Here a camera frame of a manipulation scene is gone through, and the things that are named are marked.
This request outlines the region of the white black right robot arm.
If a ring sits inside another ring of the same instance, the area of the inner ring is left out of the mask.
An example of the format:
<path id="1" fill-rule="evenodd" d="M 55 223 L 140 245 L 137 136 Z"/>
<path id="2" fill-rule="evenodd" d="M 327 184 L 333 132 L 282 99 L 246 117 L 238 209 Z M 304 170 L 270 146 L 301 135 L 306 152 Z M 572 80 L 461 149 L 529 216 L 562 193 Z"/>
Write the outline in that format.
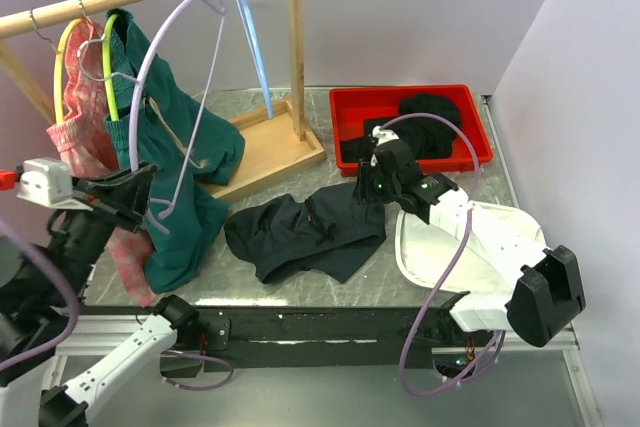
<path id="1" fill-rule="evenodd" d="M 586 308 L 577 256 L 548 247 L 502 207 L 472 200 L 442 174 L 421 171 L 408 144 L 389 130 L 375 136 L 355 190 L 363 203 L 396 203 L 394 250 L 412 283 L 449 293 L 440 338 L 460 345 L 472 332 L 502 330 L 543 347 Z"/>

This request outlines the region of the purple hanger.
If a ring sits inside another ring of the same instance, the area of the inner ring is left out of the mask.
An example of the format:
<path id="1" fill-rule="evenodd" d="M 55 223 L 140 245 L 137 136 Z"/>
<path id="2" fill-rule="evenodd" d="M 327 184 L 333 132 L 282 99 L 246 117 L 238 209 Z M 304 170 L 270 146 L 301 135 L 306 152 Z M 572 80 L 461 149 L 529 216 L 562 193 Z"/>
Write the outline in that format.
<path id="1" fill-rule="evenodd" d="M 169 14 L 169 16 L 165 19 L 165 21 L 163 22 L 163 24 L 160 26 L 159 30 L 155 34 L 154 38 L 152 39 L 150 46 L 147 49 L 147 52 L 144 56 L 139 73 L 136 77 L 133 77 L 121 72 L 114 72 L 110 75 L 103 76 L 102 78 L 96 78 L 96 77 L 90 76 L 84 70 L 83 65 L 80 65 L 81 72 L 91 80 L 98 81 L 98 82 L 106 82 L 107 80 L 111 80 L 113 77 L 122 77 L 134 84 L 134 92 L 132 95 L 131 107 L 130 107 L 130 113 L 129 113 L 130 117 L 129 117 L 129 129 L 128 129 L 129 163 L 132 171 L 137 171 L 140 168 L 139 154 L 138 154 L 139 110 L 141 105 L 143 88 L 147 80 L 149 71 L 151 69 L 152 62 L 157 54 L 159 45 L 161 41 L 164 39 L 169 28 L 181 16 L 181 14 L 186 10 L 186 8 L 189 7 L 194 1 L 196 0 L 182 0 L 174 8 L 174 10 Z M 220 17 L 218 33 L 216 37 L 211 65 L 210 65 L 208 77 L 205 83 L 205 91 L 200 101 L 199 110 L 196 115 L 196 120 L 194 122 L 193 129 L 191 131 L 189 143 L 182 152 L 183 161 L 182 161 L 179 177 L 173 192 L 173 196 L 170 200 L 151 197 L 149 199 L 149 204 L 162 205 L 165 207 L 165 209 L 162 212 L 160 212 L 157 216 L 153 214 L 150 207 L 148 207 L 145 212 L 145 218 L 147 219 L 149 224 L 154 226 L 158 231 L 160 231 L 164 235 L 169 235 L 170 230 L 161 223 L 161 220 L 169 218 L 175 211 L 179 194 L 182 190 L 182 185 L 184 182 L 184 177 L 186 175 L 187 166 L 191 163 L 191 160 L 192 160 L 191 153 L 194 148 L 195 140 L 197 138 L 199 126 L 200 126 L 201 119 L 204 112 L 206 98 L 207 98 L 209 88 L 213 79 L 213 74 L 215 71 L 216 61 L 219 53 L 220 41 L 221 41 L 226 13 L 227 13 L 224 0 L 218 0 L 218 2 L 213 2 L 209 0 L 201 0 L 201 1 Z"/>

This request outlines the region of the dark navy shorts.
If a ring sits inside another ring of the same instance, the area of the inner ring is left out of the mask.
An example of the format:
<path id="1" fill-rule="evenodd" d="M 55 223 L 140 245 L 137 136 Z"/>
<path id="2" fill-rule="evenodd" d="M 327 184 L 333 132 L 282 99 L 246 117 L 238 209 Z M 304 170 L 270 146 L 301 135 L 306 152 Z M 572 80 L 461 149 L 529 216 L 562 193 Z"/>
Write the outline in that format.
<path id="1" fill-rule="evenodd" d="M 302 271 L 346 283 L 386 240 L 385 207 L 360 204 L 355 185 L 322 187 L 303 201 L 290 194 L 240 210 L 224 225 L 231 252 L 263 284 Z"/>

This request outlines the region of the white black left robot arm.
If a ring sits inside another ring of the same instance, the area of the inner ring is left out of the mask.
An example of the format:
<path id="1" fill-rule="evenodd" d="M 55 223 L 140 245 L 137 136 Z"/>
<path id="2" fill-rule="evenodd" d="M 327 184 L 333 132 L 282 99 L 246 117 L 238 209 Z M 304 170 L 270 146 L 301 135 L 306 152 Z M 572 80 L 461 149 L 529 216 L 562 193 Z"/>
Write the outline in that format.
<path id="1" fill-rule="evenodd" d="M 2 425 L 86 426 L 145 361 L 198 339 L 198 311 L 171 295 L 88 372 L 61 387 L 43 388 L 57 347 L 78 323 L 82 292 L 114 230 L 142 230 L 157 171 L 142 163 L 81 178 L 50 158 L 2 171 L 2 190 L 52 212 L 47 246 L 1 226 Z"/>

